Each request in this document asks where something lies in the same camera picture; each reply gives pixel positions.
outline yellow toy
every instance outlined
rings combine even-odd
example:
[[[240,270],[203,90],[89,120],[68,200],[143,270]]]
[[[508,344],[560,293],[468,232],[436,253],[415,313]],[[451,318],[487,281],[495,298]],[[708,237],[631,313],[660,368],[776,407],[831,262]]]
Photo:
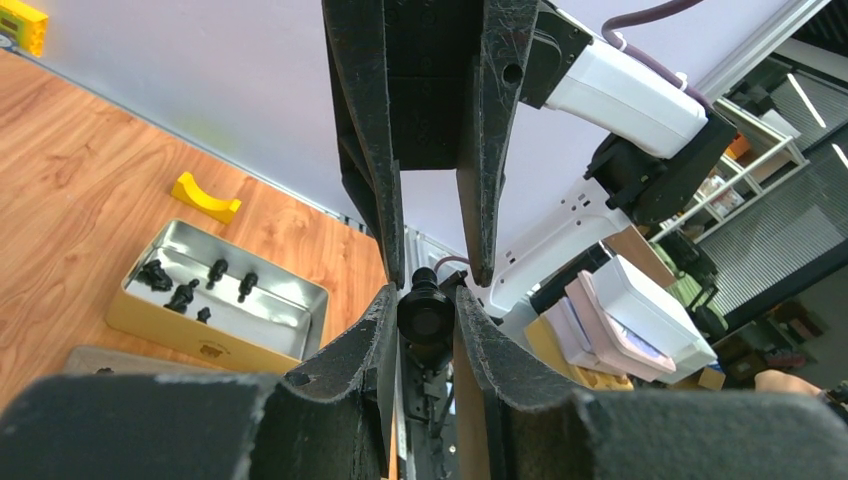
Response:
[[[7,38],[21,50],[40,57],[46,34],[46,14],[19,0],[0,0],[0,43]]]
[[[171,196],[225,225],[229,225],[233,221],[233,217],[236,215],[239,207],[241,207],[241,200],[237,198],[221,200],[209,196],[209,194],[197,186],[194,176],[189,172],[180,175],[180,178],[177,179],[174,188],[171,190]]]

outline fluorescent light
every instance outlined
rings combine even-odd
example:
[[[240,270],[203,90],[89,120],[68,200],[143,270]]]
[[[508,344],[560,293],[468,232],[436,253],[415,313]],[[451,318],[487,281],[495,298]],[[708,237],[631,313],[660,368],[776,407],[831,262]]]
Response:
[[[835,143],[831,143],[830,146],[833,147],[833,150],[836,151],[836,155],[839,157],[840,160],[842,160],[842,163],[845,165],[845,168],[848,168],[848,157],[845,156],[845,152],[843,152],[839,145]]]
[[[795,75],[787,73],[786,76],[787,78],[789,78],[789,83],[791,83],[792,86],[795,87],[795,91],[798,92],[798,96],[801,97],[801,101],[803,101],[804,105],[807,106],[807,110],[809,110],[810,113],[813,114],[813,118],[816,119],[816,122],[818,122],[819,126],[822,128],[827,128],[827,125],[825,125],[824,123],[824,119],[821,118],[821,115],[819,115],[819,111],[816,110],[816,107],[813,106],[813,102],[811,102],[810,98],[807,97],[807,92],[805,92],[804,89],[801,88],[801,85],[798,83],[798,80],[795,78]]]

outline metal box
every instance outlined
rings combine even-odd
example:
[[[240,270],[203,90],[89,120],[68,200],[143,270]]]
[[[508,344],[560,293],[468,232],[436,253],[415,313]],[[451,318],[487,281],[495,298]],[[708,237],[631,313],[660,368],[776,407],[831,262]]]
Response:
[[[153,291],[141,282],[143,265],[161,261],[174,287]],[[207,289],[209,268],[218,259],[227,273]],[[239,284],[247,273],[259,279],[243,303]],[[176,287],[200,284],[185,314],[164,308]],[[283,373],[317,352],[329,294],[256,255],[181,220],[169,222],[124,276],[106,317],[113,328],[239,371]],[[209,307],[204,324],[197,312]]]

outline black chess piece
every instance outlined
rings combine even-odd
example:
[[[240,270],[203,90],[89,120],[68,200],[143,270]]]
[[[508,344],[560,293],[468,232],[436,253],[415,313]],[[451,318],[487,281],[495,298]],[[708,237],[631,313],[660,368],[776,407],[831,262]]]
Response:
[[[193,279],[188,285],[180,285],[171,297],[171,301],[165,304],[165,308],[177,313],[185,313],[188,304],[194,301],[194,289],[200,285],[200,280]]]
[[[223,258],[218,259],[215,263],[212,264],[212,268],[209,269],[209,283],[206,284],[207,290],[212,290],[215,287],[215,282],[220,282],[222,278],[224,278],[224,274],[227,273],[227,268],[229,264]]]
[[[211,316],[212,312],[209,310],[209,307],[203,307],[197,312],[197,321],[205,325]]]
[[[239,284],[239,303],[243,303],[244,299],[253,291],[253,287],[259,282],[259,276],[253,272],[244,276],[244,279]]]
[[[162,268],[162,261],[158,259],[144,264],[136,278],[142,283],[150,285],[154,292],[168,292],[174,287],[174,281],[165,273]]]

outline wooden tabletop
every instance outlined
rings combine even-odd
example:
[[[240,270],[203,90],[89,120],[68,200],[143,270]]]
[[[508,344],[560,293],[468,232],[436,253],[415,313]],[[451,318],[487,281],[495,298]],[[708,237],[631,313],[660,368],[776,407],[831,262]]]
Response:
[[[184,171],[241,199],[230,225],[170,196]],[[173,218],[325,287],[325,343],[386,283],[374,240],[0,51],[0,409],[80,344],[209,366],[104,322],[121,276]]]

